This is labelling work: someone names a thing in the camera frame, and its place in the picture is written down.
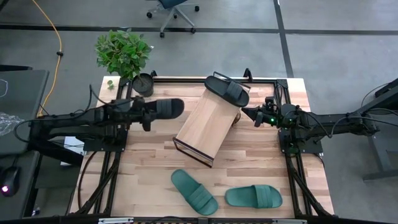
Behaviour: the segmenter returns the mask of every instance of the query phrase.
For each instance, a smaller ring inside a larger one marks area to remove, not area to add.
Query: office chair
[[[157,11],[170,11],[169,15],[167,16],[166,20],[164,21],[162,27],[160,28],[160,37],[164,38],[163,30],[166,28],[167,24],[170,22],[172,16],[174,19],[177,18],[177,14],[182,17],[187,23],[189,23],[191,28],[191,33],[194,34],[197,30],[195,28],[194,23],[181,11],[179,6],[187,6],[187,5],[196,5],[194,3],[185,3],[187,0],[157,0],[159,4],[154,9],[150,9],[147,12],[147,17],[150,19],[152,18],[152,13]],[[195,6],[195,12],[199,11],[199,6]]]

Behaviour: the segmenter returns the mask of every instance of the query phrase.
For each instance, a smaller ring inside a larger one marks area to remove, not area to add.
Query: green plant
[[[108,89],[109,90],[113,90],[114,89],[114,85],[113,85],[113,81],[112,80],[108,81]]]
[[[145,67],[149,52],[148,46],[140,36],[118,30],[101,35],[95,44],[98,66],[107,67],[109,73],[117,72],[123,78],[133,79],[139,76]]]

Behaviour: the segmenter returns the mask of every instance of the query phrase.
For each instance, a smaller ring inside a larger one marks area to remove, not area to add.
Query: black plant pot
[[[144,97],[154,94],[154,79],[147,73],[141,73],[132,79],[132,88]]]

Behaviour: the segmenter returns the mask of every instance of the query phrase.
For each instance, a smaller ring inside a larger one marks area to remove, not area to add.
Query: wooden table
[[[119,77],[104,77],[99,97],[105,101],[115,99],[117,92],[107,89],[108,80],[112,80],[117,86]],[[287,81],[292,104],[300,105],[303,110],[310,111],[304,80],[289,78]],[[264,98],[272,96],[274,92],[274,87],[268,84],[249,84],[249,86],[252,88],[248,106],[261,105]],[[220,207],[211,217],[294,217],[285,158],[279,149],[275,127],[263,124],[260,128],[255,128],[253,121],[242,113],[241,120],[231,128],[218,151],[212,169],[175,149],[172,137],[177,135],[195,108],[204,89],[202,83],[155,84],[154,94],[147,101],[181,98],[185,102],[185,111],[177,119],[154,121],[151,132],[144,132],[140,124],[131,126],[126,150],[121,157],[112,216],[199,217],[200,215],[188,205],[170,180],[175,169],[185,169],[216,197]],[[81,188],[83,203],[98,185],[103,156],[104,153],[97,153],[84,175]],[[333,213],[325,171],[319,158],[303,154],[303,164],[308,188],[324,208]],[[226,204],[224,200],[226,190],[252,184],[268,184],[278,189],[284,200],[282,206],[273,209],[255,209],[231,207]],[[103,196],[103,204],[107,195],[105,193]],[[300,208],[304,211],[300,190],[298,197]],[[70,211],[76,210],[77,194],[73,198]]]

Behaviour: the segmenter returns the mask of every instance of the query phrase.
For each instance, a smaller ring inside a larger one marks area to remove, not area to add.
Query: concrete floor
[[[279,2],[286,29],[398,30],[398,1]],[[165,15],[146,18],[146,10],[155,5],[153,1],[40,0],[38,3],[61,26],[160,27],[165,18]],[[198,13],[185,9],[199,28],[278,28],[273,0],[202,0],[200,6]],[[37,8],[24,0],[10,1],[0,12],[0,23],[48,25]],[[172,21],[170,26],[188,27],[181,19]],[[1,64],[28,65],[53,74],[58,50],[54,32],[0,30],[0,34]],[[99,90],[102,77],[108,75],[95,64],[93,46],[101,34],[104,32],[60,32],[65,56],[57,86],[46,105],[50,113],[84,108],[90,83]],[[155,47],[145,72],[156,70],[158,75],[187,76],[209,75],[216,70],[240,76],[249,67],[255,77],[287,77],[279,34],[173,32],[166,33],[164,39],[159,38],[158,32],[144,34]],[[369,90],[397,78],[396,35],[287,35],[286,38],[294,77],[305,79],[315,113],[353,111],[359,108]],[[322,144],[335,213],[345,218],[396,223],[398,178],[362,181],[364,174],[377,170],[367,139],[342,134],[325,139]],[[52,190],[43,193],[44,198],[56,197]],[[46,215],[61,215],[67,204],[66,199],[42,201],[40,206]]]

